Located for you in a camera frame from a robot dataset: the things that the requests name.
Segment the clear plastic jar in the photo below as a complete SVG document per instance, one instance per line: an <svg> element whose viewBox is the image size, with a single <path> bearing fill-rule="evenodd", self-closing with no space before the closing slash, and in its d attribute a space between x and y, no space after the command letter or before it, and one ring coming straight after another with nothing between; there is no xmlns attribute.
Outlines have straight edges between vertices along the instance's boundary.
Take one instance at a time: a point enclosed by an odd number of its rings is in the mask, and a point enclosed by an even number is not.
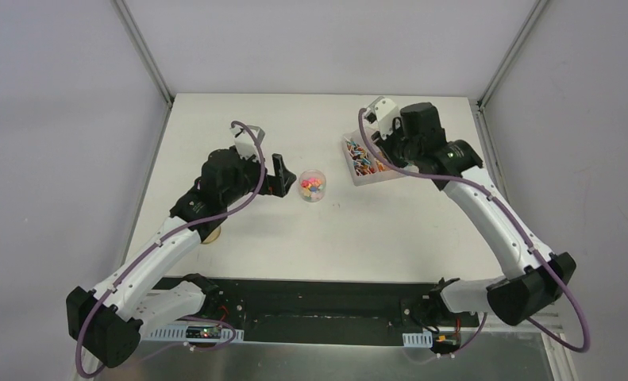
<svg viewBox="0 0 628 381"><path fill-rule="evenodd" d="M306 170L302 172L298 180L300 197L306 202L321 201L326 192L326 177L319 170Z"/></svg>

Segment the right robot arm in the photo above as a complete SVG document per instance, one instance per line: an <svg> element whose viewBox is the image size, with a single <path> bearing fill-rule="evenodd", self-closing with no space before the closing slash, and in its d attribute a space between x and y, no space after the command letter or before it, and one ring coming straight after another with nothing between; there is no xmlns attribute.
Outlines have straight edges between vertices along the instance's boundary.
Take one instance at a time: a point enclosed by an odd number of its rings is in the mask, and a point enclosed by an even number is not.
<svg viewBox="0 0 628 381"><path fill-rule="evenodd" d="M410 165L428 176L465 213L487 242L502 271L497 279L441 282L431 293L431 321L448 325L462 312L490 312L518 325L563 294L576 261L556 254L528 229L498 192L482 158L464 140L448 140L437 107L420 102L404 107L377 98L362 118L377 127L372 143L388 163Z"/></svg>

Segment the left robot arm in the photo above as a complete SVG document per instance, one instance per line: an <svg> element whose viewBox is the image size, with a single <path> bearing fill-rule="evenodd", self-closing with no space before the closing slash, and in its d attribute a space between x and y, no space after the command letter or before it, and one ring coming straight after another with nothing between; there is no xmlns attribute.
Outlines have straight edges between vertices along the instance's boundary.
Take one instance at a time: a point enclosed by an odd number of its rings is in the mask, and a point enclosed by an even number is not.
<svg viewBox="0 0 628 381"><path fill-rule="evenodd" d="M123 364L141 339L162 325L188 315L209 321L218 314L218 287L200 274L185 276L180 285L155 297L147 294L257 195L288 194L296 174L280 154L272 155L272 164L270 174L259 153L243 157L235 147L213 151L193 186L138 254L90 290L76 287L68 294L67 324L76 341L78 375L91 379L104 368Z"/></svg>

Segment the compartmented candy tray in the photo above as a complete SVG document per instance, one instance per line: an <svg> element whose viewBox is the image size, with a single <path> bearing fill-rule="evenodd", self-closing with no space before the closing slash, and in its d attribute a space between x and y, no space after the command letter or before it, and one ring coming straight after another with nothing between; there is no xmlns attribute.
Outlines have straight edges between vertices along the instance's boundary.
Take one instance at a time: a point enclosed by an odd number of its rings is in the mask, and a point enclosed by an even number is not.
<svg viewBox="0 0 628 381"><path fill-rule="evenodd" d="M341 150L352 183L356 187L403 177L400 173L382 164L369 152L357 130L342 135Z"/></svg>

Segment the wooden jar lid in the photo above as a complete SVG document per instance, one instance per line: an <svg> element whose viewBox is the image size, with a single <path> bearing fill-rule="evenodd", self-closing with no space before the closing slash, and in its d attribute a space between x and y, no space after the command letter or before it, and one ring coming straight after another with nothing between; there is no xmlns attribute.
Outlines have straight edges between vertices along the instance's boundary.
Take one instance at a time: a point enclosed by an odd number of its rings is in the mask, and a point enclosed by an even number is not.
<svg viewBox="0 0 628 381"><path fill-rule="evenodd" d="M202 239L201 244L211 244L211 243L213 243L214 241L216 241L219 238L221 232L222 232L222 228L220 226L218 226L215 230L210 232L206 238Z"/></svg>

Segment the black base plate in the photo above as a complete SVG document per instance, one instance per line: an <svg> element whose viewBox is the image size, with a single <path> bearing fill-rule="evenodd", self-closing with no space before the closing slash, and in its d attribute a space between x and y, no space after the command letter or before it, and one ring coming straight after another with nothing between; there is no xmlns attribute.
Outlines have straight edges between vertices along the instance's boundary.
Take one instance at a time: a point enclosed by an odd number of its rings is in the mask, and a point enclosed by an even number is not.
<svg viewBox="0 0 628 381"><path fill-rule="evenodd" d="M184 277L161 279L147 296L173 289ZM430 297L437 283L207 279L218 287L214 310L166 325L242 329L241 343L401 347L404 333L429 331L432 349L449 353L459 348L460 342L440 341L440 335L458 340L461 329L479 332L486 322L482 313L451 313L439 307Z"/></svg>

